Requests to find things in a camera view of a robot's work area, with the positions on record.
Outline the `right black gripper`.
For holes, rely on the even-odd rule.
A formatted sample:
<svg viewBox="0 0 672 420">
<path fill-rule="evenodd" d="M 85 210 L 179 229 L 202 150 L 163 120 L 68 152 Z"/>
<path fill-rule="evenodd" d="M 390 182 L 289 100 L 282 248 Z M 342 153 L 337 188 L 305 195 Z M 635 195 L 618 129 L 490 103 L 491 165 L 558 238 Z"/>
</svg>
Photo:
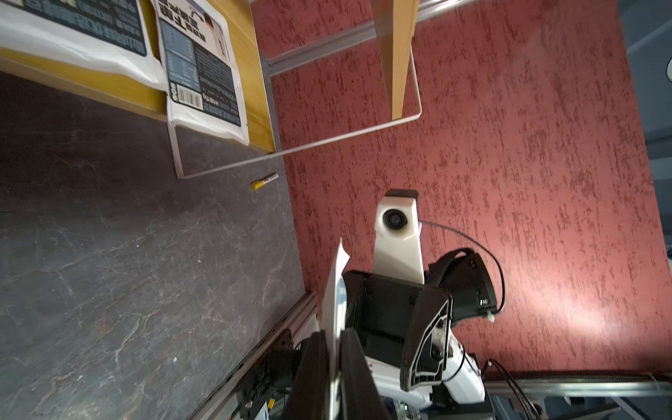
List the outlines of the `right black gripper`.
<svg viewBox="0 0 672 420">
<path fill-rule="evenodd" d="M 357 332 L 364 354 L 400 367 L 400 386 L 411 391 L 442 381 L 453 300 L 439 287 L 364 271 L 343 275 L 346 327 Z"/>
</svg>

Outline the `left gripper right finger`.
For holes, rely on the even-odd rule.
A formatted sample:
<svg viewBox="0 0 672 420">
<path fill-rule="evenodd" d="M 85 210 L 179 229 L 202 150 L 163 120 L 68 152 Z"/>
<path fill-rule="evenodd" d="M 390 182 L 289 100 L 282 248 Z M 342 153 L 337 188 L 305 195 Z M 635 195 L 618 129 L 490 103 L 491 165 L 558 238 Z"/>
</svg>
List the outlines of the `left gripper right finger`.
<svg viewBox="0 0 672 420">
<path fill-rule="evenodd" d="M 369 370 L 360 339 L 353 329 L 341 333 L 341 418 L 354 420 L 390 419 Z"/>
</svg>

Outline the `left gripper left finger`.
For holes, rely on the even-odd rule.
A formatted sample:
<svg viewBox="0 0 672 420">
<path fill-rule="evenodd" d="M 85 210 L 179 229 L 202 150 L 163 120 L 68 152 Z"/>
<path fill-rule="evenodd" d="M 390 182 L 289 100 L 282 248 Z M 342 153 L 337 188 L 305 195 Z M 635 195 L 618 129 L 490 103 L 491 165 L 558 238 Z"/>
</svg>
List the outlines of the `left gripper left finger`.
<svg viewBox="0 0 672 420">
<path fill-rule="evenodd" d="M 329 375 L 326 335 L 314 332 L 302 342 L 301 359 L 283 419 L 326 419 Z"/>
</svg>

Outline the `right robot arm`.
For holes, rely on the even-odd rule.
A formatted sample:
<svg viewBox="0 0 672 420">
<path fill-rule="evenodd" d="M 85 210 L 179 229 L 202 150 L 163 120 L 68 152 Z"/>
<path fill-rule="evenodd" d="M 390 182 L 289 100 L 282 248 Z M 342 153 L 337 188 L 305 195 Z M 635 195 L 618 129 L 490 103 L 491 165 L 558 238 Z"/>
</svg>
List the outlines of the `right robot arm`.
<svg viewBox="0 0 672 420">
<path fill-rule="evenodd" d="M 346 326 L 357 332 L 382 399 L 427 419 L 494 418 L 478 362 L 452 330 L 497 308 L 479 253 L 443 255 L 423 283 L 364 271 L 348 271 L 344 280 Z"/>
</svg>

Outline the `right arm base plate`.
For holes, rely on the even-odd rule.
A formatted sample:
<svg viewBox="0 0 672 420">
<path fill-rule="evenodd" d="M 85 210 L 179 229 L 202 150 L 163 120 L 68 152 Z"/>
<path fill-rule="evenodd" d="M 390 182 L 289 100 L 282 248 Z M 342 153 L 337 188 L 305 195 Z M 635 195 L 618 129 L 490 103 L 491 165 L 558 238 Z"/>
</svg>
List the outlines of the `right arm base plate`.
<svg viewBox="0 0 672 420">
<path fill-rule="evenodd" d="M 238 414 L 241 419 L 254 419 L 276 391 L 287 391 L 299 368 L 301 351 L 293 343 L 289 328 L 265 350 L 236 386 Z"/>
</svg>

